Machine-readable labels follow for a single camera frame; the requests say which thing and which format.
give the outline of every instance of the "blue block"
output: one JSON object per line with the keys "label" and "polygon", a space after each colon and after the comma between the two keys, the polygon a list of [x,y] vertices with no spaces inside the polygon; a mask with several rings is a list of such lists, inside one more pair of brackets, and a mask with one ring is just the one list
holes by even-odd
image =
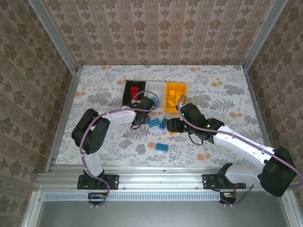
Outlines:
{"label": "blue block", "polygon": [[158,100],[156,99],[156,97],[152,97],[151,99],[156,104],[156,106],[159,106]]}
{"label": "blue block", "polygon": [[150,121],[150,122],[148,123],[148,125],[150,126],[150,128],[155,127],[155,126],[157,126],[157,125],[159,125],[159,124],[160,124],[160,121],[159,121],[158,118],[155,119],[155,120],[152,120],[152,121]]}
{"label": "blue block", "polygon": [[162,130],[165,130],[166,128],[166,122],[167,122],[167,119],[166,118],[163,118],[159,128],[162,129]]}
{"label": "blue block", "polygon": [[169,150],[169,146],[167,144],[157,143],[156,144],[156,150],[168,151]]}

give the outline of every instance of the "yellow lego brick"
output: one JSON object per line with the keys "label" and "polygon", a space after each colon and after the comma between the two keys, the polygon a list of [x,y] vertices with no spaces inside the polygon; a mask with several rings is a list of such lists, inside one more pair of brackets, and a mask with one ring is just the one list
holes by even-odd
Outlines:
{"label": "yellow lego brick", "polygon": [[178,105],[178,101],[179,101],[180,97],[181,97],[181,96],[176,96],[176,102],[175,102],[176,105]]}
{"label": "yellow lego brick", "polygon": [[169,105],[170,105],[171,107],[175,106],[175,104],[174,104],[170,99],[169,99],[167,102],[169,103]]}
{"label": "yellow lego brick", "polygon": [[169,90],[169,98],[175,97],[175,90]]}

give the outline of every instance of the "yellow bin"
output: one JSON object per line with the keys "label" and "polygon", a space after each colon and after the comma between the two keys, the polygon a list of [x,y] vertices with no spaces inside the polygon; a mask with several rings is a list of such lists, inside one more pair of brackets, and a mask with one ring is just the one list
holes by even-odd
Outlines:
{"label": "yellow bin", "polygon": [[185,83],[166,83],[164,112],[178,113],[176,106],[181,95],[187,95]]}

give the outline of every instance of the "floral tablecloth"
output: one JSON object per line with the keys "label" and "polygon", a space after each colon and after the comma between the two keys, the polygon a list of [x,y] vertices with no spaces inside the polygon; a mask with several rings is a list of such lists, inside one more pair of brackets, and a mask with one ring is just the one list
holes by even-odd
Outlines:
{"label": "floral tablecloth", "polygon": [[[186,83],[189,102],[197,105],[206,118],[217,118],[251,140],[263,142],[242,66],[85,66],[56,164],[81,164],[79,148],[71,138],[72,130],[89,108],[104,112],[121,107],[127,79]],[[150,116],[161,121],[177,114],[155,111]],[[187,133],[170,136],[167,130],[158,127],[142,125],[137,130],[129,127],[120,125],[107,132],[100,151],[103,165],[221,167],[227,162],[249,165],[226,148],[209,142],[202,146],[193,144]],[[168,152],[156,151],[156,143],[168,144]]]}

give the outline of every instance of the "lego brick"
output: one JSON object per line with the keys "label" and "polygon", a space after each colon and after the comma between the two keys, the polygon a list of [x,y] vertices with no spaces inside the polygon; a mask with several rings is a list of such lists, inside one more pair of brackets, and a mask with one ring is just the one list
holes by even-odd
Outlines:
{"label": "lego brick", "polygon": [[139,87],[131,87],[132,98],[139,92]]}
{"label": "lego brick", "polygon": [[157,143],[156,144],[156,150],[168,151],[169,150],[169,146],[167,144]]}
{"label": "lego brick", "polygon": [[169,90],[169,97],[174,98],[175,97],[175,90]]}
{"label": "lego brick", "polygon": [[148,125],[149,125],[150,128],[155,127],[155,126],[157,126],[157,125],[159,125],[159,124],[160,124],[160,121],[159,121],[158,118],[155,119],[155,120],[152,120],[152,121],[150,121],[150,122],[148,123]]}
{"label": "lego brick", "polygon": [[181,96],[176,96],[176,102],[175,102],[176,105],[178,105],[178,101],[179,101],[180,97]]}
{"label": "lego brick", "polygon": [[170,105],[171,107],[175,106],[175,104],[174,104],[170,99],[169,99],[167,102],[169,103],[169,105]]}
{"label": "lego brick", "polygon": [[167,122],[167,119],[166,119],[166,118],[163,118],[163,120],[162,120],[162,122],[161,122],[161,124],[160,124],[160,126],[159,126],[159,128],[160,128],[161,130],[165,130],[165,128],[166,128],[166,122]]}
{"label": "lego brick", "polygon": [[156,97],[152,97],[151,99],[155,103],[156,106],[159,106],[159,103],[158,103],[158,100]]}

